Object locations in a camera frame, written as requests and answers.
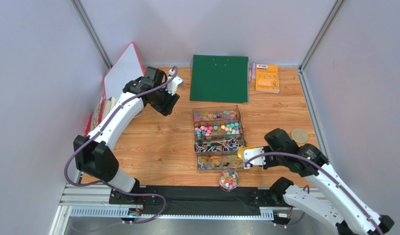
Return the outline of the clear round jar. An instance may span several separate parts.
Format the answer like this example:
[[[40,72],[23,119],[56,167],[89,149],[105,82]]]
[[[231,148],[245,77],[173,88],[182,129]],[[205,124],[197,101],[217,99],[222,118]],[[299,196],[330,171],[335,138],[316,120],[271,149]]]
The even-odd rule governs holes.
[[[239,175],[233,169],[226,169],[220,173],[220,188],[225,192],[231,192],[239,185]]]

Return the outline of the yellow plastic scoop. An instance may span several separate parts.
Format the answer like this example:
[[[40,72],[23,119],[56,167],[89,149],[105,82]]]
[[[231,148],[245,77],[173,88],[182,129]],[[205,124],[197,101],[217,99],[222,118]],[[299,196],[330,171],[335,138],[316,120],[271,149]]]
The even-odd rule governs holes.
[[[241,148],[241,149],[239,149],[238,151],[237,151],[237,157],[240,159],[240,160],[244,160],[244,151],[246,151],[246,150],[248,150],[248,149],[253,149],[254,147],[243,147],[243,148]]]

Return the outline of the clear box of gummy candies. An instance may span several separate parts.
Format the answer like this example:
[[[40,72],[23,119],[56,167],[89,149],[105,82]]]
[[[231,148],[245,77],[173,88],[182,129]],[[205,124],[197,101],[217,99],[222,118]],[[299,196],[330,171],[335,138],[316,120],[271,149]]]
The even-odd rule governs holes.
[[[194,108],[192,110],[194,122],[241,119],[241,112],[237,105]]]

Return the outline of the clear box of lollipops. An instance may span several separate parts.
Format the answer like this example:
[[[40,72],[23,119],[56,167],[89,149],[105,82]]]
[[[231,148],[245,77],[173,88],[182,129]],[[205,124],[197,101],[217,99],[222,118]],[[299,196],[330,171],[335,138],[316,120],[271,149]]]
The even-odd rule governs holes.
[[[246,146],[247,141],[242,134],[200,136],[194,139],[196,153],[238,151]]]

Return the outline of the round wooden jar lid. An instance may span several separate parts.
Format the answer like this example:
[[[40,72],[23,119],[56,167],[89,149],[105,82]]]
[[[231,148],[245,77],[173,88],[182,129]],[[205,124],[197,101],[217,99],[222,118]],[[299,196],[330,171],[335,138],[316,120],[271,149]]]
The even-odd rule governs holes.
[[[304,144],[307,143],[307,141],[309,140],[309,135],[308,132],[306,130],[304,130],[303,128],[294,128],[293,130],[291,130],[291,138],[299,144]]]

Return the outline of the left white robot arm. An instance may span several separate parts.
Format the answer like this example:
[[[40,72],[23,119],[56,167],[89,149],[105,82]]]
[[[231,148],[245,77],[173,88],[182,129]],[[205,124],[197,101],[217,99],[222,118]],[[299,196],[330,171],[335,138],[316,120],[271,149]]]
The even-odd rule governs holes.
[[[67,163],[74,161],[78,171],[95,177],[97,183],[131,193],[138,181],[120,168],[113,149],[125,128],[146,105],[163,116],[170,115],[180,98],[176,91],[182,83],[176,66],[169,73],[147,67],[143,76],[124,86],[117,103],[100,124],[86,136],[74,139],[74,153]]]

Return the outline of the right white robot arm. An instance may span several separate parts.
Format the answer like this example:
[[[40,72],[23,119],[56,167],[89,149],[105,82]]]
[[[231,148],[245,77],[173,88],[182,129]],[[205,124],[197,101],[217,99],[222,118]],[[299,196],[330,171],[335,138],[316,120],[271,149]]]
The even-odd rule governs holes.
[[[280,128],[264,136],[267,146],[263,169],[285,166],[316,186],[329,200],[327,205],[318,199],[307,198],[289,179],[280,178],[273,185],[275,198],[300,208],[303,212],[332,228],[336,235],[384,235],[394,226],[388,215],[369,208],[343,182],[328,158],[315,145],[298,146]]]

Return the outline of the clear box of star candies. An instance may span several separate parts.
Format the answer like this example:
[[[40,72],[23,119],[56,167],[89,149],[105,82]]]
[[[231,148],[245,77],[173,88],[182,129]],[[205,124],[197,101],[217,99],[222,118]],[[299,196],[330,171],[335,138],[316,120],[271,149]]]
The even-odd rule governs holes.
[[[237,135],[244,132],[244,127],[239,119],[195,122],[193,126],[193,133],[196,137]]]

